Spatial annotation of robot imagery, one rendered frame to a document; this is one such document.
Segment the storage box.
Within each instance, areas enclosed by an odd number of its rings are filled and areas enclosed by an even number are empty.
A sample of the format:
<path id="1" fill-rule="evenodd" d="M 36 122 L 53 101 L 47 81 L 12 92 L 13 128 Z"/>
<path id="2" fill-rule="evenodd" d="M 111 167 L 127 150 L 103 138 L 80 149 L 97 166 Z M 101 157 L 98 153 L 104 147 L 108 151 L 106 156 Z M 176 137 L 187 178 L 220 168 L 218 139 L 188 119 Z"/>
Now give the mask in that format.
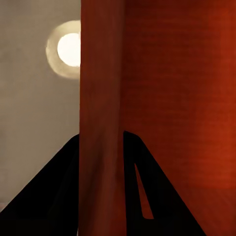
<path id="1" fill-rule="evenodd" d="M 236 0 L 81 0 L 78 236 L 127 236 L 124 131 L 206 236 L 236 236 Z"/>

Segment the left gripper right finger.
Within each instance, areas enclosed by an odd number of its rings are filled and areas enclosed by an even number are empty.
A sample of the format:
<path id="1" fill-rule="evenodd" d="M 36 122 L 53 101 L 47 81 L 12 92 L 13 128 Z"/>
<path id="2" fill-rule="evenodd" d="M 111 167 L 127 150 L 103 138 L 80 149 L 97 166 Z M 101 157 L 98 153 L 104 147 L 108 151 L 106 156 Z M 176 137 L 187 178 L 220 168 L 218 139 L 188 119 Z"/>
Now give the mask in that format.
<path id="1" fill-rule="evenodd" d="M 142 139 L 123 133 L 127 236 L 206 236 Z M 135 164 L 154 219 L 143 217 Z"/>

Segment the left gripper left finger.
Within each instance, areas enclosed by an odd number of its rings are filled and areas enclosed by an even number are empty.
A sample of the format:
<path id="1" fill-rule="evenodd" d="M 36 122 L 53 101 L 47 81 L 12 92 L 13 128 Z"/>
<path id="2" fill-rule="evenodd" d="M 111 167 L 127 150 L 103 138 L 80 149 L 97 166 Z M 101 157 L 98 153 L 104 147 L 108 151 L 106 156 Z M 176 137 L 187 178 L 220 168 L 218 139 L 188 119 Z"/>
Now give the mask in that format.
<path id="1" fill-rule="evenodd" d="M 78 236 L 79 134 L 0 213 L 0 236 Z"/>

